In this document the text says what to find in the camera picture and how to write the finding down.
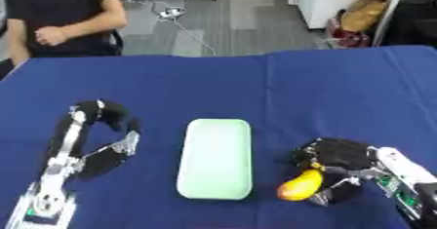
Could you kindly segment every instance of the gray carpet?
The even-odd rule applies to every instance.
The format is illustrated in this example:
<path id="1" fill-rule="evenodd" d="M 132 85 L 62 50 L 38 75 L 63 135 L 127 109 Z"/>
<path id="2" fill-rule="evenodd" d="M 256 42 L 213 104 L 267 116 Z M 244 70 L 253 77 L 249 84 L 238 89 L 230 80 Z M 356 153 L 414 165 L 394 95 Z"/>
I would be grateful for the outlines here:
<path id="1" fill-rule="evenodd" d="M 316 36 L 306 30 L 296 7 L 285 0 L 155 0 L 184 7 L 179 19 L 217 56 L 243 56 L 281 50 L 314 49 Z M 159 21 L 150 3 L 127 3 L 129 25 L 122 29 L 125 55 L 210 56 L 212 52 L 170 21 Z M 158 3 L 163 11 L 165 5 Z"/>

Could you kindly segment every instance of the wire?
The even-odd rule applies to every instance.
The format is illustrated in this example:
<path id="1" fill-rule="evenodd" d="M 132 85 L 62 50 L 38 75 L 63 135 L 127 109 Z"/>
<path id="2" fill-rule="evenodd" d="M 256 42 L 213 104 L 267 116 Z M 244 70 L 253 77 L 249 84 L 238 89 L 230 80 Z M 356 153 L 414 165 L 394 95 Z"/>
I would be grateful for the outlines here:
<path id="1" fill-rule="evenodd" d="M 204 47 L 208 48 L 211 50 L 212 55 L 215 57 L 216 56 L 216 50 L 214 50 L 213 47 L 211 47 L 210 45 L 208 45 L 205 41 L 203 41 L 202 39 L 198 38 L 196 35 L 194 35 L 193 33 L 189 32 L 185 27 L 183 27 L 183 25 L 178 22 L 176 19 L 170 19 L 176 26 L 178 26 L 181 30 L 183 30 L 186 34 L 188 34 L 189 36 L 191 36 L 194 40 L 196 40 L 197 42 L 199 42 L 200 44 L 202 44 Z"/>
<path id="2" fill-rule="evenodd" d="M 146 5 L 147 2 L 151 3 L 152 6 L 150 8 L 151 12 L 157 16 L 157 18 L 159 20 L 163 20 L 163 21 L 167 21 L 170 20 L 173 22 L 174 25 L 176 25 L 177 27 L 179 27 L 182 31 L 184 31 L 186 34 L 188 34 L 190 37 L 192 37 L 194 40 L 196 40 L 197 42 L 199 42 L 200 44 L 202 44 L 205 48 L 209 49 L 212 53 L 212 56 L 215 57 L 217 55 L 216 50 L 211 47 L 210 45 L 208 45 L 204 40 L 202 40 L 201 38 L 197 37 L 196 35 L 194 35 L 193 33 L 191 33 L 190 31 L 188 31 L 188 29 L 186 29 L 180 22 L 177 21 L 176 18 L 174 19 L 160 19 L 161 18 L 161 12 L 157 11 L 157 6 L 158 4 L 162 4 L 166 7 L 166 10 L 169 9 L 175 9 L 175 7 L 171 7 L 169 4 L 167 4 L 166 2 L 163 1 L 155 1 L 155 0 L 146 0 L 147 2 L 144 1 L 138 1 L 138 0 L 127 0 L 128 2 L 131 3 L 136 3 L 136 4 L 141 4 L 141 5 Z M 183 0 L 183 6 L 186 6 L 186 0 Z"/>

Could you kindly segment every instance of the light green tray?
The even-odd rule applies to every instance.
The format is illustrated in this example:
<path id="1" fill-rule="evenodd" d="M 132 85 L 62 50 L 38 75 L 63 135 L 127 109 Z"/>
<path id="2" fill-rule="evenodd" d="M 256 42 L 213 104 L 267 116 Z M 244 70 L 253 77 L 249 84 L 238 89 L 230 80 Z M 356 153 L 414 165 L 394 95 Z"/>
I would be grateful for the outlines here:
<path id="1" fill-rule="evenodd" d="M 189 199 L 241 200 L 252 190 L 251 127 L 242 120 L 188 125 L 177 189 Z"/>

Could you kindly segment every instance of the blue tablecloth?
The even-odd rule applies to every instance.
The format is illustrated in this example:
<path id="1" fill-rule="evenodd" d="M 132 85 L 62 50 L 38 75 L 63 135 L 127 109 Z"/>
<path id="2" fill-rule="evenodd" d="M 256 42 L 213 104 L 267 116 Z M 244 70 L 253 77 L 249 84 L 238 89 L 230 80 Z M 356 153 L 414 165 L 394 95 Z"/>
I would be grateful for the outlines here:
<path id="1" fill-rule="evenodd" d="M 0 83 L 0 221 L 35 180 L 58 118 L 81 100 L 123 103 L 142 120 L 138 155 L 76 181 L 71 229 L 407 228 L 368 183 L 331 208 L 275 197 L 291 149 L 318 136 L 395 146 L 437 171 L 437 53 L 426 47 L 283 52 L 256 57 L 35 59 Z M 240 202 L 176 190 L 187 124 L 237 118 L 253 128 L 254 189 Z M 87 148 L 121 137 L 94 126 Z"/>

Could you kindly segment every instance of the black shirt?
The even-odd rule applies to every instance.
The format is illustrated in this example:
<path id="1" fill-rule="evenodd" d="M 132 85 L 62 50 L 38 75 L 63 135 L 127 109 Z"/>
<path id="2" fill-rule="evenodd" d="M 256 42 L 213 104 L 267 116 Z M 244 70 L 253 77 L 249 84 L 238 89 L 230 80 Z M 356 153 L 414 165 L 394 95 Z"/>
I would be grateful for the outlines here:
<path id="1" fill-rule="evenodd" d="M 102 12 L 102 0 L 6 0 L 9 19 L 24 20 L 27 48 L 33 57 L 74 57 L 91 55 L 99 50 L 108 33 L 70 39 L 55 47 L 42 46 L 35 31 L 45 26 L 64 26 L 92 18 Z"/>

